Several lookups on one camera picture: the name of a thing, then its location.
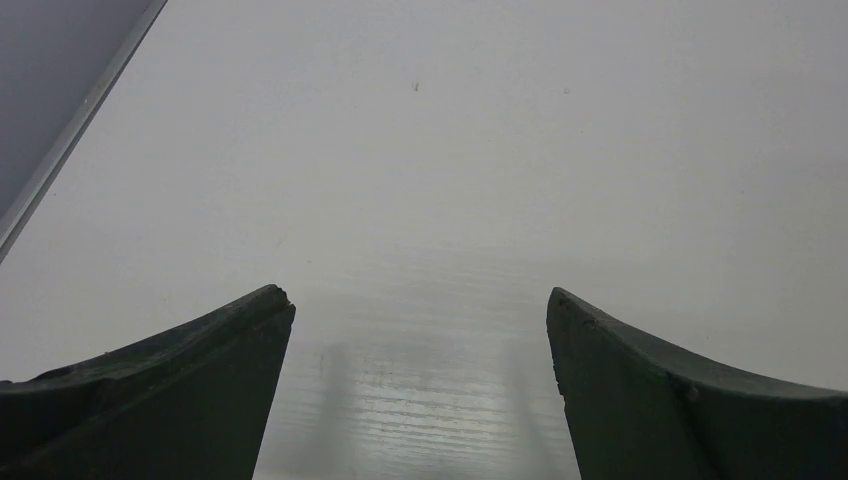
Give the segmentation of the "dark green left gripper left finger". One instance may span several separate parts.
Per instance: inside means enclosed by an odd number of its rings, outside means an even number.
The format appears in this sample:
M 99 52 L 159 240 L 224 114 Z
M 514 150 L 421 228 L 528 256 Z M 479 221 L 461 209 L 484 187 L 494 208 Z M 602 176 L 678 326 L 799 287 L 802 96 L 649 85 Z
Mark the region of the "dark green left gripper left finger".
M 249 479 L 295 317 L 263 286 L 102 355 L 1 384 L 5 479 Z

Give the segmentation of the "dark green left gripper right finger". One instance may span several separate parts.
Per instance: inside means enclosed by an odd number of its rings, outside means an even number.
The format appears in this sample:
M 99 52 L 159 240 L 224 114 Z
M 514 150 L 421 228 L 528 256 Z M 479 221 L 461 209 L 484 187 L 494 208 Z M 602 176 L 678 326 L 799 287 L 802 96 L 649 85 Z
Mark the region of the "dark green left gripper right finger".
M 562 288 L 552 366 L 585 479 L 843 479 L 847 395 L 711 360 Z

